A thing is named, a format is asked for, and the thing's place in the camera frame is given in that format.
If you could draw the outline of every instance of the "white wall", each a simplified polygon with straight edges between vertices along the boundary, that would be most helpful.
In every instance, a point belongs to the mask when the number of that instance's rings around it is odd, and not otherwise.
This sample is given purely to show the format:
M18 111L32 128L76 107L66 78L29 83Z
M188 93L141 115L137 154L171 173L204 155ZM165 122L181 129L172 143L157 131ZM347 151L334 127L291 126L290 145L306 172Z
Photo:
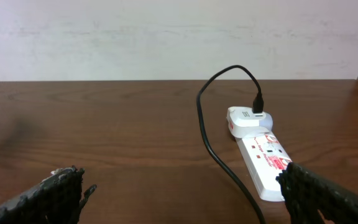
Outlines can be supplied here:
M232 64L356 78L358 0L0 0L0 80L207 79Z

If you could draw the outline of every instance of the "wooden table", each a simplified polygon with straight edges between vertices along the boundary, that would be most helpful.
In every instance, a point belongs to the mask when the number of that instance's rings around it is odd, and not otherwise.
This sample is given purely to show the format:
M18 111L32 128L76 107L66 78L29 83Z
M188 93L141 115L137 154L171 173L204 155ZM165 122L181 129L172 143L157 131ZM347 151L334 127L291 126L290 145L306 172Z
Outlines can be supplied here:
M201 140L205 81L0 83L0 203L51 170L84 167L98 184L80 223L257 223L249 202ZM260 81L274 133L297 163L358 194L358 83ZM267 223L289 223L261 201L226 111L250 106L250 81L216 81L202 97L209 140L257 199Z

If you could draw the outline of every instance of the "extension socket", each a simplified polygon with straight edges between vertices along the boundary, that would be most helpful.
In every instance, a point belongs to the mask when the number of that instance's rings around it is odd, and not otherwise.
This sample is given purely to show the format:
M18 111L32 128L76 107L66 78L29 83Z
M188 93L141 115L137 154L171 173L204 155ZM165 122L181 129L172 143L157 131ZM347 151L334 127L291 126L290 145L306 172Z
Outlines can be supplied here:
M272 132L271 115L253 114L252 108L233 106L227 111L227 121L259 197L270 202L284 201L276 177L291 159Z

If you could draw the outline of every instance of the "black plug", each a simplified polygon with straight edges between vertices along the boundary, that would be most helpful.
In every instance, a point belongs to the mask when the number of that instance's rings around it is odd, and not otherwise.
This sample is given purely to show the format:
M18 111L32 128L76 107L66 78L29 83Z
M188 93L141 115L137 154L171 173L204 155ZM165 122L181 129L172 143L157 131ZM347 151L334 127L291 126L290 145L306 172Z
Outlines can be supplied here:
M258 113L262 113L263 111L264 111L264 99L262 98L262 94L258 93L252 104L252 112L254 114L258 114Z

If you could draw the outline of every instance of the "black cable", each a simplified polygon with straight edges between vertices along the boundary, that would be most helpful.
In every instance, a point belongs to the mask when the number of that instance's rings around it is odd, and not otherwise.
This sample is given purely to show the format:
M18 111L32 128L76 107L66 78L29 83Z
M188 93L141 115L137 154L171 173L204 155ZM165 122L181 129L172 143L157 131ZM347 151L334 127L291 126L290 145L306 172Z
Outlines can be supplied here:
M204 92L204 90L208 87L208 85L218 76L222 75L223 73L233 69L233 68L240 68L241 70L245 71L246 74L248 74L252 81L254 81L256 87L258 88L258 94L256 97L256 103L258 104L259 102L259 96L260 98L262 98L262 91L260 90L260 86L258 84L258 81L254 78L254 76L243 66L241 65L233 65L230 67L225 68L224 70L221 70L220 72L218 72L217 74L215 74L214 76L212 76L208 82L205 83L205 85L202 87L202 89L200 90L200 92L197 95L197 113L198 113L198 122L200 123L200 131L201 131L201 136L203 137L203 141L204 141L204 145L206 147L206 149L209 152L209 155L211 155L211 157L215 160L216 163L219 164L219 166L222 167L222 169L231 177L231 179L233 179L235 181L235 183L239 186L239 188L241 189L242 193L244 193L244 195L246 195L247 199L249 200L249 202L251 203L252 207L254 208L258 218L259 218L259 222L261 224L265 224L265 218L264 215L262 214L262 211L260 210L258 204L256 203L255 199L252 197L252 195L249 193L247 187L245 187L245 185L241 182L241 180L235 175L235 173L233 173L232 170L230 170L230 168L218 157L218 155L215 154L215 152L212 150L211 145L209 144L208 138L206 136L206 131L205 131L205 127L204 127L204 118L203 118L203 110L201 109L201 103L200 103L200 98L201 98L201 94Z

